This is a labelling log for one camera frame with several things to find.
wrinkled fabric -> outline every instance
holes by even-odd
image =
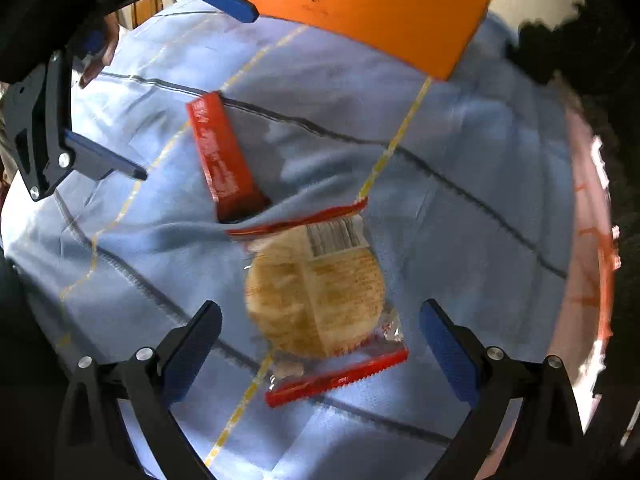
[[[172,411],[204,459],[266,354],[244,309],[244,253],[216,221],[184,105],[223,87],[226,112],[273,201],[236,225],[296,218],[355,199],[425,74],[345,38],[270,18],[241,24],[182,0],[124,37],[114,62],[73,91],[73,128],[149,168],[92,182],[73,173],[33,204],[18,176],[2,218],[6,254],[38,322],[71,368],[130,357],[205,300],[223,329]],[[364,211],[409,360],[275,410],[266,385],[211,470],[219,479],[420,479],[464,420],[418,328],[424,300],[513,358],[541,360],[564,293],[574,220],[564,110],[504,59],[489,17],[448,82],[434,82]],[[163,478],[132,410],[145,468]]]

yellow stripe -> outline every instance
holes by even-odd
[[[188,31],[185,34],[185,36],[189,32],[192,32],[195,28],[196,27],[194,27],[193,29]],[[276,47],[280,47],[280,46],[283,46],[286,43],[289,43],[290,40],[295,38],[298,34],[300,34],[300,32],[303,32],[306,28],[307,28],[306,25],[302,25],[302,26],[296,28],[295,30],[293,30],[292,32],[290,32],[289,34],[287,34],[286,36],[281,38],[281,40],[278,41],[278,43],[276,43],[275,46]],[[264,54],[266,54],[269,50],[271,50],[271,48],[272,48],[271,45],[268,45],[268,46],[263,47],[262,49],[260,49],[248,61],[248,63],[246,63],[243,67],[241,67],[240,70],[236,74],[231,76],[231,78],[229,78],[220,88],[221,89],[228,89],[235,81],[238,80],[238,78],[241,75],[247,73],[250,69],[252,69],[252,67],[254,67],[255,64],[264,56]],[[161,50],[154,58],[152,58],[151,62],[148,62],[145,66],[149,66],[153,61],[155,61],[160,56],[160,54],[162,52],[163,52],[163,50]],[[175,145],[175,143],[180,138],[180,136],[188,129],[188,127],[189,127],[189,121],[186,121],[181,126],[180,130],[164,146],[164,148],[160,152],[160,155],[158,155],[156,160],[154,160],[153,163],[151,164],[151,166],[149,166],[149,168],[147,169],[147,173],[151,173],[155,168],[158,167],[158,165],[166,158],[166,156],[171,151],[172,147]],[[127,197],[127,199],[125,200],[125,202],[122,205],[122,208],[120,209],[120,212],[118,213],[118,216],[116,216],[115,220],[113,220],[106,227],[103,227],[102,229],[100,229],[91,238],[91,260],[89,261],[89,270],[77,282],[73,283],[72,285],[69,285],[68,287],[65,287],[62,290],[62,292],[60,292],[60,303],[62,304],[63,320],[66,319],[66,314],[67,314],[66,308],[65,308],[65,299],[66,299],[66,297],[78,285],[81,285],[82,283],[86,282],[87,280],[89,280],[94,275],[95,269],[96,269],[97,264],[98,264],[98,239],[100,238],[100,236],[105,234],[105,232],[107,232],[110,229],[113,229],[114,227],[116,227],[116,225],[125,217],[125,215],[127,214],[127,211],[129,211],[129,208],[130,208],[131,204],[133,203],[133,200],[138,195],[138,192],[140,191],[140,187],[141,186],[142,186],[142,181],[141,180],[137,181],[133,185],[133,189],[131,190],[131,193],[129,194],[129,197]],[[56,342],[55,346],[56,346],[56,348],[60,349],[60,348],[63,348],[64,346],[66,346],[69,343],[71,343],[71,337],[70,337],[69,332],[67,332]]]
[[[284,36],[278,43],[269,44],[267,46],[262,47],[258,52],[255,53],[255,56],[253,56],[246,65],[244,65],[240,70],[238,70],[238,72],[234,76],[232,76],[226,83],[224,83],[220,87],[220,91],[221,92],[226,91],[233,83],[235,83],[239,78],[241,78],[244,74],[246,74],[249,70],[251,70],[258,63],[258,61],[260,61],[264,57],[264,55],[267,54],[267,52],[270,51],[272,48],[279,48],[281,46],[286,45],[287,43],[289,43],[289,41],[293,40],[293,38],[295,38],[297,35],[301,34],[307,29],[308,29],[307,25],[301,25],[300,27],[294,29],[289,34]]]
[[[373,186],[373,183],[376,181],[380,173],[382,173],[382,170],[385,169],[386,164],[388,163],[389,159],[391,158],[391,156],[394,154],[394,151],[398,147],[398,144],[404,137],[404,134],[406,133],[406,130],[409,127],[409,124],[414,118],[415,113],[418,111],[418,108],[420,107],[420,104],[422,103],[422,100],[424,99],[424,96],[426,95],[427,90],[429,90],[429,86],[431,86],[430,76],[428,76],[427,79],[425,79],[424,84],[422,85],[422,88],[420,88],[418,95],[415,97],[414,102],[411,105],[411,108],[409,108],[409,112],[404,117],[404,120],[402,121],[402,124],[400,124],[400,127],[398,128],[398,131],[394,135],[394,138],[391,139],[391,142],[386,147],[386,150],[380,156],[378,161],[375,163],[375,165],[373,166],[373,169],[371,170],[371,173],[369,173],[369,176],[367,177],[365,183],[360,188],[360,192],[358,193],[356,202],[363,200],[369,195],[371,191],[371,187]]]
[[[137,72],[138,74],[140,74],[141,70],[144,70],[145,68],[148,68],[149,66],[151,66],[153,63],[155,63],[158,59],[160,59],[160,57],[162,56],[162,54],[164,54],[164,52],[170,47],[170,46],[174,46],[175,44],[179,43],[180,41],[184,40],[187,36],[189,36],[192,32],[195,32],[196,30],[198,30],[200,27],[202,27],[203,25],[206,25],[207,23],[210,22],[210,20],[212,20],[214,17],[210,17],[207,18],[206,20],[203,20],[202,22],[197,23],[195,26],[191,27],[189,30],[187,30],[183,35],[178,36],[177,38],[175,38],[173,41],[170,41],[169,43],[164,44],[160,50],[153,56],[151,57],[151,59],[147,60],[147,62],[139,67],[137,67],[134,72]],[[141,31],[144,30],[149,30],[151,28],[151,26],[149,27],[139,27],[137,29],[136,35],[135,37],[138,36],[138,34]],[[126,78],[124,81],[121,81],[121,84],[125,84],[127,82],[131,82],[134,79],[134,75],[132,74],[131,76],[129,76],[128,78]],[[107,102],[105,102],[104,106],[100,109],[100,111],[98,112],[98,114],[103,114],[104,111],[107,109],[108,106],[111,105],[111,103],[113,102],[113,100],[118,96],[117,92],[110,92],[109,98],[107,99]]]
[[[222,433],[220,433],[220,436],[216,440],[216,443],[211,448],[211,451],[209,451],[209,454],[204,459],[205,466],[210,467],[215,457],[218,456],[218,453],[225,445],[226,440],[229,438],[229,434],[231,433],[231,430],[233,430],[235,425],[238,423],[238,421],[242,417],[242,414],[244,413],[244,409],[247,407],[251,399],[254,398],[255,393],[258,391],[258,387],[260,387],[260,384],[262,383],[264,378],[267,376],[267,373],[269,371],[269,368],[271,367],[272,362],[273,362],[273,359],[271,358],[271,354],[268,354],[267,357],[265,357],[264,361],[262,361],[262,364],[260,365],[260,369],[258,370],[258,373],[255,375],[254,380],[251,381],[251,384],[244,392],[244,395],[242,396],[240,403],[232,413],[231,418],[229,418],[225,428],[222,430]]]

round cookie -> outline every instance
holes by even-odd
[[[274,348],[325,358],[367,338],[385,295],[368,248],[313,258],[306,226],[263,242],[246,279],[245,299],[250,318]]]

dark seam line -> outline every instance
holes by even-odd
[[[125,76],[125,75],[114,74],[114,73],[110,73],[110,72],[102,72],[101,75],[105,75],[105,76],[113,77],[113,78],[117,78],[117,79],[134,80],[134,81],[136,81],[137,83],[140,83],[140,84],[150,84],[150,85],[154,85],[154,86],[159,86],[161,88],[165,88],[165,89],[169,89],[169,90],[176,90],[176,91],[188,93],[188,94],[193,95],[193,96],[201,96],[201,95],[206,94],[206,92],[203,91],[203,90],[200,90],[200,89],[197,89],[197,88],[191,88],[191,87],[188,87],[188,86],[177,85],[177,84],[174,84],[174,83],[169,83],[169,82],[161,80],[161,79],[155,79],[155,78],[154,79],[145,79],[145,78],[137,76],[137,75]],[[267,110],[266,108],[262,108],[262,107],[259,107],[257,105],[251,104],[251,103],[247,103],[247,102],[243,102],[243,101],[237,101],[235,99],[230,99],[230,98],[224,97],[224,96],[222,96],[222,101],[223,101],[223,103],[225,105],[227,105],[227,106],[229,106],[231,108],[236,108],[238,110],[242,110],[244,112],[251,113],[251,114],[254,114],[254,115],[259,115],[260,117],[263,117],[263,118],[265,118],[267,120],[270,120],[270,121],[293,124],[295,126],[298,126],[298,127],[302,128],[302,129],[308,131],[309,133],[311,133],[311,134],[313,134],[315,136],[327,137],[327,138],[333,139],[333,140],[342,140],[343,142],[350,142],[352,144],[360,144],[360,145],[368,145],[368,146],[381,146],[382,148],[386,148],[388,146],[388,144],[386,142],[381,142],[381,141],[377,141],[377,140],[356,139],[354,137],[350,137],[350,136],[347,136],[345,134],[338,134],[336,132],[332,132],[330,130],[327,130],[326,128],[323,128],[322,126],[319,126],[318,124],[315,124],[312,121],[309,121],[307,119],[299,118],[299,117],[286,116],[286,115],[283,115],[283,114],[279,114],[277,112],[273,112],[272,110]],[[427,162],[425,162],[423,159],[421,159],[419,156],[415,155],[414,153],[412,153],[408,149],[406,149],[406,148],[404,148],[402,146],[398,146],[396,148],[396,152],[398,152],[400,155],[404,156],[404,158],[406,160],[408,160],[411,163],[413,163],[420,170],[422,170],[423,172],[433,176],[434,178],[439,180],[442,184],[444,184],[444,186],[446,186],[449,189],[453,190],[455,193],[457,193],[462,198],[466,199],[468,202],[471,202],[472,204],[474,204],[478,209],[483,211],[487,216],[493,218],[494,221],[498,222],[498,224],[500,224],[501,227],[503,229],[505,229],[505,231],[507,231],[508,234],[510,234],[518,243],[520,243],[524,248],[528,249],[529,251],[531,251],[534,254],[534,256],[536,257],[537,262],[540,264],[541,267],[543,267],[543,269],[548,270],[552,274],[556,275],[558,278],[561,278],[563,280],[566,279],[566,272],[564,270],[558,269],[553,264],[548,262],[544,258],[544,256],[542,256],[542,254],[538,251],[538,248],[536,247],[536,245],[533,242],[527,240],[515,227],[511,226],[504,219],[504,217],[500,213],[498,213],[496,210],[492,209],[485,202],[482,202],[480,199],[478,199],[477,197],[475,197],[474,195],[472,195],[471,193],[469,193],[465,189],[462,189],[460,186],[457,186],[456,184],[454,184],[452,181],[450,181],[444,175],[442,175],[442,174],[438,173],[437,171],[435,171],[431,166],[428,165]]]
[[[193,95],[196,97],[199,97],[207,93],[204,90],[199,90],[197,88],[191,88],[188,86],[178,85],[175,83],[169,83],[167,81],[163,81],[162,79],[156,79],[156,78],[146,79],[146,78],[140,77],[139,75],[122,75],[122,74],[114,74],[111,72],[101,72],[98,77],[101,77],[101,76],[113,77],[114,79],[121,79],[121,80],[132,80],[132,81],[135,81],[136,83],[140,83],[141,85],[158,86],[166,90],[176,90],[178,92],[183,92],[185,94]]]
[[[69,224],[69,229],[75,234],[75,238],[84,245],[87,249],[91,250],[91,241],[86,235],[80,230],[77,226],[76,222],[71,218],[71,213],[68,208],[66,208],[65,202],[62,200],[60,194],[55,191],[54,196],[56,197],[56,203],[58,204],[58,208],[60,213],[65,218],[65,221]],[[107,260],[107,262],[114,266],[117,270],[119,270],[123,274],[128,274],[131,279],[127,280],[130,282],[134,282],[136,288],[146,297],[151,300],[154,300],[157,304],[168,307],[169,311],[165,308],[163,310],[166,313],[177,312],[179,317],[175,319],[172,316],[172,319],[178,320],[180,323],[188,322],[187,317],[181,311],[181,309],[175,305],[169,298],[167,298],[162,292],[157,290],[154,286],[146,282],[140,275],[138,275],[133,269],[131,269],[127,264],[121,261],[117,256],[114,256],[109,251],[97,248],[97,253]],[[257,374],[260,369],[260,365],[242,354],[232,346],[218,339],[214,344],[214,350],[217,351],[223,358],[235,363],[241,368],[245,368],[249,370],[252,374]],[[360,420],[363,422],[367,422],[369,424],[373,424],[375,426],[381,426],[386,430],[393,431],[395,433],[402,434],[403,436],[410,436],[413,438],[418,438],[420,440],[424,440],[426,442],[431,442],[433,444],[448,446],[450,439],[447,437],[432,433],[431,431],[422,430],[421,428],[416,428],[414,426],[409,426],[407,424],[402,424],[400,422],[396,422],[394,420],[389,420],[388,418],[374,415],[373,413],[366,412],[364,410],[360,410],[358,408],[354,408],[345,404],[343,402],[339,402],[336,400],[332,400],[326,398],[325,396],[315,397],[314,399],[308,399],[311,404],[322,404],[326,406],[330,406],[336,409],[339,412],[346,414],[347,416],[352,416],[356,418],[356,420]]]
[[[265,110],[264,108],[258,107],[256,105],[252,105],[252,104],[241,102],[241,101],[236,101],[234,99],[229,99],[227,97],[223,97],[222,101],[225,103],[225,105],[229,106],[230,108],[236,108],[238,110],[242,110],[247,113],[259,115],[271,121],[293,124],[319,137],[328,137],[331,139],[343,140],[343,141],[351,142],[354,144],[368,144],[368,145],[381,146],[383,148],[387,147],[386,142],[380,142],[376,140],[355,139],[354,137],[350,137],[345,134],[337,134],[335,132],[329,131],[323,128],[322,126],[319,126],[303,118],[284,116],[276,112],[272,112],[270,110]],[[519,242],[523,247],[527,248],[529,251],[534,253],[541,267],[555,274],[559,278],[566,279],[566,272],[564,272],[564,270],[556,268],[551,263],[546,261],[538,251],[536,245],[533,242],[527,240],[515,227],[511,226],[500,213],[492,209],[485,202],[482,202],[481,200],[479,200],[477,197],[471,195],[471,193],[469,193],[465,189],[462,189],[460,186],[457,186],[456,184],[454,184],[452,181],[450,181],[448,178],[446,178],[442,174],[435,171],[431,166],[428,165],[428,163],[422,160],[419,156],[410,152],[408,149],[402,146],[398,146],[396,148],[396,152],[404,156],[405,159],[407,159],[408,161],[416,165],[419,169],[423,170],[425,173],[433,175],[437,180],[443,183],[444,186],[449,187],[449,189],[452,189],[453,191],[458,193],[460,196],[465,198],[467,201],[473,203],[475,206],[481,209],[485,214],[487,214],[488,216],[493,218],[495,221],[497,221],[498,224],[500,224],[501,227],[505,229],[505,231],[507,231],[513,238],[515,238],[517,242]]]
[[[429,442],[430,444],[435,444],[436,446],[447,447],[452,443],[452,438],[449,438],[448,436],[444,436],[440,433],[435,433],[434,431],[427,431],[423,430],[422,428],[416,428],[415,426],[409,426],[408,424],[389,420],[388,418],[373,415],[372,413],[340,402],[340,400],[331,399],[325,396],[318,396],[311,397],[309,399],[309,402],[316,406],[324,406],[326,408],[331,408],[332,410],[347,412],[349,415],[353,416],[354,420],[362,421],[364,423],[373,423],[374,425],[384,424],[390,430],[395,431],[401,435],[411,436],[413,438],[417,438],[418,440],[423,440],[425,442]]]
[[[83,245],[85,248],[87,248],[87,250],[91,251],[91,240],[89,240],[89,238],[78,227],[78,224],[71,216],[71,212],[66,207],[64,200],[57,190],[54,192],[54,197],[56,198],[58,209],[67,222],[68,228],[74,238],[78,241],[79,244]],[[132,283],[136,287],[136,289],[142,293],[143,296],[145,296],[148,300],[156,303],[160,307],[160,309],[165,314],[167,314],[169,318],[171,318],[171,320],[175,321],[179,325],[184,325],[189,322],[189,317],[175,303],[173,303],[162,292],[157,290],[153,285],[147,283],[144,278],[142,278],[142,276],[140,276],[133,268],[127,265],[122,259],[111,253],[110,251],[101,248],[100,246],[96,247],[96,253],[117,272],[122,274],[127,282]]]

clear plastic packaging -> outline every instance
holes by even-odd
[[[271,407],[359,381],[408,357],[356,214],[365,204],[252,234],[230,232],[246,242],[246,307],[271,348],[265,396]]]

